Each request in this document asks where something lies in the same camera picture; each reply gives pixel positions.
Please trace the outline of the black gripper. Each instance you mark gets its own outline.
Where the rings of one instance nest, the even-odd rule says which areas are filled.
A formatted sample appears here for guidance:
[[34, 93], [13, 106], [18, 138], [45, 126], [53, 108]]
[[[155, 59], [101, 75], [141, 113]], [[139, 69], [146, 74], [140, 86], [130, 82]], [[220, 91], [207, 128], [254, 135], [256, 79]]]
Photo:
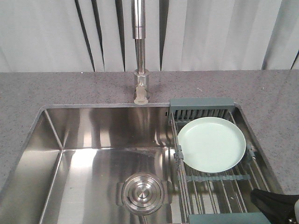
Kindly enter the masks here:
[[253, 189], [251, 202], [272, 224], [297, 224], [299, 222], [299, 196], [284, 195]]

